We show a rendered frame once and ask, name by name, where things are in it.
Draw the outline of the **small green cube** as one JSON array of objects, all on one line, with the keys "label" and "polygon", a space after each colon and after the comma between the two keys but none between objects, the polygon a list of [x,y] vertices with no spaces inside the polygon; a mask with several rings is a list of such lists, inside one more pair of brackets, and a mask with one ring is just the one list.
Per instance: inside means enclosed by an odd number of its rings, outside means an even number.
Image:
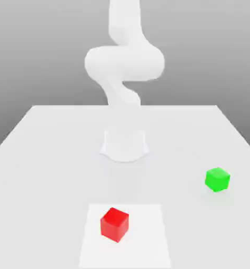
[{"label": "small green cube", "polygon": [[222,168],[212,168],[206,172],[205,185],[214,192],[226,190],[230,182],[230,174]]}]

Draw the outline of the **small red cube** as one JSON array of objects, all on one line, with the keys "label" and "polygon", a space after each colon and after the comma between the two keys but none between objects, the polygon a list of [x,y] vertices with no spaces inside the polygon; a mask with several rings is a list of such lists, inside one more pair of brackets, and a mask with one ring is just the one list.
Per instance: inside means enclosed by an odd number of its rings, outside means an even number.
[{"label": "small red cube", "polygon": [[118,243],[129,229],[129,214],[110,208],[101,218],[101,235]]}]

